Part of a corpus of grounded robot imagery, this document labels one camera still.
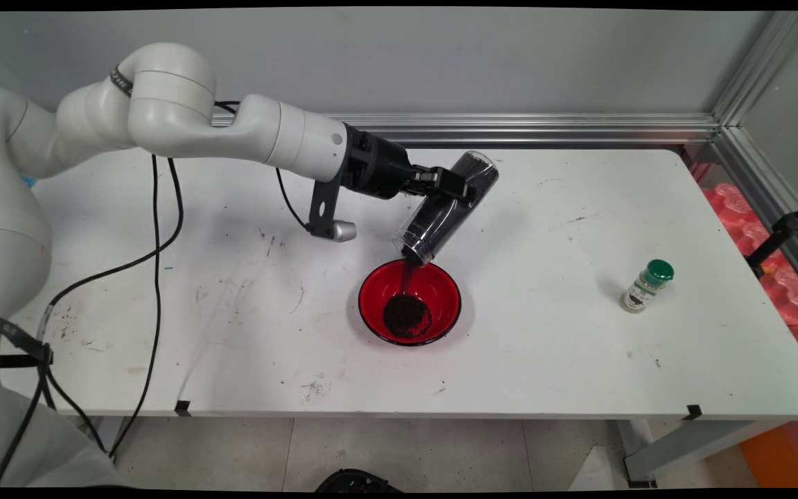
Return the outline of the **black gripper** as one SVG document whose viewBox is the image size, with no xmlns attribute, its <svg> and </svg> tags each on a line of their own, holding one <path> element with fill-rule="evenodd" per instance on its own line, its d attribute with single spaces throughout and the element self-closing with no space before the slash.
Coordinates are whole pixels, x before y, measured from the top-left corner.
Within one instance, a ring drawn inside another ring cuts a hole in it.
<svg viewBox="0 0 798 499">
<path fill-rule="evenodd" d="M 361 195 L 392 199 L 406 186 L 406 193 L 427 198 L 466 201 L 474 193 L 468 180 L 449 168 L 416 168 L 406 150 L 348 124 L 346 152 L 341 167 L 341 186 Z"/>
</svg>

